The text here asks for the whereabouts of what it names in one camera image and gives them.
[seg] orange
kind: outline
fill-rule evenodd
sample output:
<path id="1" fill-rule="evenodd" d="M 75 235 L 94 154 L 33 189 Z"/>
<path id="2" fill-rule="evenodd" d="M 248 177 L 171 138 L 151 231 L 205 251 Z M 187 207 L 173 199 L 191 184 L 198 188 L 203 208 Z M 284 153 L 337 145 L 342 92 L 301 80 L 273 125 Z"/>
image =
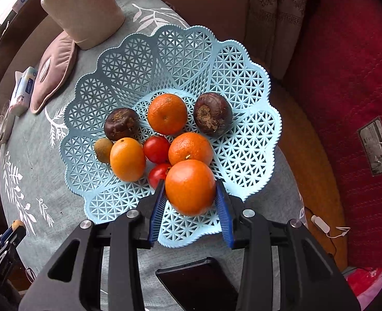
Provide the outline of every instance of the orange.
<path id="1" fill-rule="evenodd" d="M 132 138 L 119 139 L 110 151 L 110 166 L 120 180 L 138 181 L 146 166 L 142 145 Z"/>
<path id="2" fill-rule="evenodd" d="M 176 137 L 169 148 L 168 158 L 171 165 L 184 160 L 195 159 L 207 166 L 211 163 L 214 151 L 206 137 L 187 132 Z"/>
<path id="3" fill-rule="evenodd" d="M 201 161 L 181 161 L 169 170 L 165 192 L 178 213 L 186 216 L 202 215 L 214 202 L 214 174 Z"/>
<path id="4" fill-rule="evenodd" d="M 161 94 L 149 105 L 149 125 L 160 134 L 168 136 L 181 131 L 187 120 L 187 106 L 175 94 Z"/>

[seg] smartphone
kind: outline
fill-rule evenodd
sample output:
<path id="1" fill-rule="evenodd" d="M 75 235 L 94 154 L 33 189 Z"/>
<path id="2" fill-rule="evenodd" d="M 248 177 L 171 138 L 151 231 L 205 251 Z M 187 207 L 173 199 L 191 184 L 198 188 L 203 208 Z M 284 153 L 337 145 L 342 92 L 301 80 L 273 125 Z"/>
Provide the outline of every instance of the smartphone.
<path id="1" fill-rule="evenodd" d="M 213 257 L 155 274 L 185 311 L 236 310 L 238 293 Z"/>

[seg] fruit basket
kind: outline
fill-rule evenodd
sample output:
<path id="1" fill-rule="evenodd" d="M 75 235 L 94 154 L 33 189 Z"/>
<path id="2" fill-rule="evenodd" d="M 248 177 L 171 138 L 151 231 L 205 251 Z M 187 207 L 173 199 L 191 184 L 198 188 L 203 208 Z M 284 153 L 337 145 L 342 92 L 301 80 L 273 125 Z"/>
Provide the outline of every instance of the fruit basket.
<path id="1" fill-rule="evenodd" d="M 145 176 L 137 182 L 119 180 L 109 165 L 97 161 L 93 145 L 104 136 L 103 123 L 109 113 L 115 108 L 133 108 L 140 117 L 135 138 L 143 143 L 154 134 L 147 122 L 150 102 L 162 93 L 174 93 L 188 109 L 183 131 L 198 132 L 193 104 L 208 91 L 223 95 L 234 115 L 227 133 L 209 138 L 214 175 L 242 200 L 266 185 L 281 133 L 281 117 L 268 100 L 267 72 L 234 40 L 219 42 L 201 26 L 165 25 L 152 36 L 131 34 L 119 47 L 104 51 L 97 69 L 78 80 L 75 97 L 65 110 L 68 135 L 60 145 L 65 181 L 73 193 L 84 198 L 89 219 L 95 223 L 114 220 L 153 192 L 146 178 L 153 165 L 149 161 Z M 187 217 L 167 203 L 158 241 L 177 248 L 220 231 L 215 207 L 203 216 Z"/>

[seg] gray tablecloth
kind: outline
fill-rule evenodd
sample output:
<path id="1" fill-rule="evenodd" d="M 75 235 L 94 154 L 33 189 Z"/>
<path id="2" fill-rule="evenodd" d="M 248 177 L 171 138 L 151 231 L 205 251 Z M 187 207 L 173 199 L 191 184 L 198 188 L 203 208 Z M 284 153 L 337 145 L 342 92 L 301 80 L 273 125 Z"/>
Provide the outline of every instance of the gray tablecloth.
<path id="1" fill-rule="evenodd" d="M 96 69 L 97 58 L 105 49 L 120 44 L 124 37 L 136 31 L 151 34 L 161 21 L 140 20 L 153 12 L 158 18 L 179 26 L 187 26 L 180 17 L 169 11 L 160 0 L 117 0 L 126 21 L 104 43 L 88 51 L 79 51 L 74 71 L 66 84 L 47 103 L 38 115 L 29 111 L 16 118 L 14 129 L 0 154 L 1 199 L 8 223 L 19 218 L 27 226 L 27 236 L 18 247 L 26 267 L 37 274 L 73 231 L 86 218 L 84 200 L 68 190 L 64 182 L 65 164 L 59 155 L 59 143 L 67 133 L 63 124 L 64 108 L 74 97 L 77 80 Z M 249 205 L 266 218 L 286 223 L 291 218 L 304 220 L 303 203 L 293 174 L 280 149 L 275 150 L 275 170 L 269 183 L 248 199 Z M 204 236 L 195 243 L 179 249 L 156 244 L 152 250 L 138 252 L 145 306 L 154 310 L 181 310 L 155 277 L 155 271 L 212 256 L 221 263 L 225 273 L 239 288 L 243 251 L 228 249 L 221 234 Z M 279 308 L 279 268 L 273 251 L 274 309 Z M 102 272 L 102 308 L 106 309 L 108 252 L 105 252 Z"/>

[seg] cherry tomato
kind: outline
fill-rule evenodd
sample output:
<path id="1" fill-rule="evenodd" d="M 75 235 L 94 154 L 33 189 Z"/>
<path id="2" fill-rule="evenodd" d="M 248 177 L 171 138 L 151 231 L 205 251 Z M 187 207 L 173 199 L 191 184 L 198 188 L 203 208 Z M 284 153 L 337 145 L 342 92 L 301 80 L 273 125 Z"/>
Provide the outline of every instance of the cherry tomato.
<path id="1" fill-rule="evenodd" d="M 143 144 L 146 157 L 155 164 L 169 162 L 168 151 L 171 144 L 163 136 L 151 136 Z"/>
<path id="2" fill-rule="evenodd" d="M 156 189 L 160 179 L 166 179 L 166 175 L 171 167 L 171 164 L 159 164 L 149 172 L 148 181 L 153 189 Z"/>

